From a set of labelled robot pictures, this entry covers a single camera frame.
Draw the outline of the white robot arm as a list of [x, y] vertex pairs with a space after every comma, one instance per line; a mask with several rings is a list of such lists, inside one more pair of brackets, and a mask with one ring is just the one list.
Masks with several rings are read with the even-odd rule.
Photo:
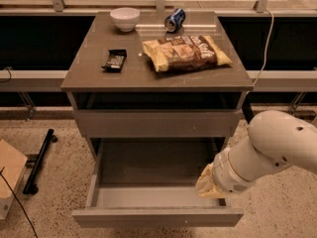
[[195, 188], [201, 197], [225, 198], [291, 166], [317, 174], [317, 128], [284, 112], [264, 111], [251, 120], [246, 138], [205, 167]]

